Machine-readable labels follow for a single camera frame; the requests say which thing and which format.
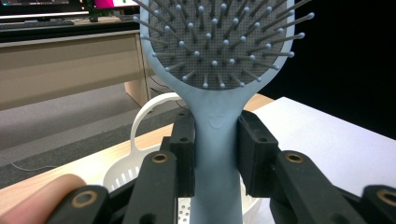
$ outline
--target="monitor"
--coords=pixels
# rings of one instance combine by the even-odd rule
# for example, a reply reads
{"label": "monitor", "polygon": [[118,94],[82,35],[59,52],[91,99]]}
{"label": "monitor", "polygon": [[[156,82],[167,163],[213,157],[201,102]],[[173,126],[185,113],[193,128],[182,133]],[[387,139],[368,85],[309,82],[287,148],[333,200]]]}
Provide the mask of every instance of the monitor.
{"label": "monitor", "polygon": [[139,5],[133,0],[92,0],[93,10],[112,9],[125,14],[138,14]]}
{"label": "monitor", "polygon": [[87,0],[0,0],[0,22],[88,16]]}

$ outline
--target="light blue hairbrush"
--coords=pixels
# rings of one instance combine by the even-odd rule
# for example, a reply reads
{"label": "light blue hairbrush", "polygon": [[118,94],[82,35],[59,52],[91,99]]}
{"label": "light blue hairbrush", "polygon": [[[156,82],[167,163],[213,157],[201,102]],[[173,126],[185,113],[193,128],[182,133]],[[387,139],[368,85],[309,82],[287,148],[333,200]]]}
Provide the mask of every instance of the light blue hairbrush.
{"label": "light blue hairbrush", "polygon": [[155,74],[195,118],[192,224],[241,224],[236,122],[288,57],[298,20],[293,0],[143,0],[143,51]]}

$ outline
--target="wooden desk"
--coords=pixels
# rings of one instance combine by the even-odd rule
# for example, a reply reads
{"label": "wooden desk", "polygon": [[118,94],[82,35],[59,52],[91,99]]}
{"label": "wooden desk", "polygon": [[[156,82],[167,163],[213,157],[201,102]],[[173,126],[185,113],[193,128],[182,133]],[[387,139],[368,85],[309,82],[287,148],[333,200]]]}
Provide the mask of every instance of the wooden desk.
{"label": "wooden desk", "polygon": [[140,105],[151,98],[138,25],[117,18],[75,24],[43,34],[3,31],[0,110],[119,83]]}
{"label": "wooden desk", "polygon": [[[245,106],[248,111],[258,109],[273,100],[265,96],[255,94]],[[136,137],[135,142],[139,148],[145,148],[160,144],[164,136],[170,136],[172,124]],[[6,212],[15,204],[21,202],[29,195],[42,188],[54,178],[74,174],[83,178],[87,184],[100,184],[109,167],[119,158],[129,154],[131,148],[130,141],[115,145],[100,152],[77,161],[67,163],[64,166],[47,171],[41,175],[23,180],[17,184],[0,189],[0,214]]]}

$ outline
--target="white plastic basket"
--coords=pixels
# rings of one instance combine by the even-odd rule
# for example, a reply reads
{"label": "white plastic basket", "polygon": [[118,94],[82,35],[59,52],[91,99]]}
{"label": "white plastic basket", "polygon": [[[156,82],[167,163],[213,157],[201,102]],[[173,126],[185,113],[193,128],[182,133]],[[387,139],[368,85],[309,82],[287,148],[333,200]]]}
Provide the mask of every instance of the white plastic basket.
{"label": "white plastic basket", "polygon": [[[160,149],[161,145],[155,145],[139,149],[136,147],[134,137],[136,130],[142,119],[152,110],[156,105],[163,104],[167,101],[180,100],[180,97],[174,93],[164,93],[148,101],[137,113],[131,129],[131,151],[129,155],[121,158],[114,163],[106,172],[103,181],[103,186],[110,192],[135,179],[139,173],[139,168],[146,155],[150,152]],[[245,185],[241,179],[241,198],[242,198],[242,212],[243,223],[252,224],[254,218],[257,216],[262,199],[252,198],[245,194]],[[178,200],[178,224],[190,223],[190,198],[180,198]]]}

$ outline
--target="black background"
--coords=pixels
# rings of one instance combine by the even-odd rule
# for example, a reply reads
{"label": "black background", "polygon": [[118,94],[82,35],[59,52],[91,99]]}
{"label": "black background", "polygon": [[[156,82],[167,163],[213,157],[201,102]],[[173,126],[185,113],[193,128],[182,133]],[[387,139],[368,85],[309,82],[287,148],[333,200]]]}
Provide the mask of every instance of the black background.
{"label": "black background", "polygon": [[384,1],[313,0],[296,10],[294,58],[260,93],[286,96],[396,139],[396,14]]}

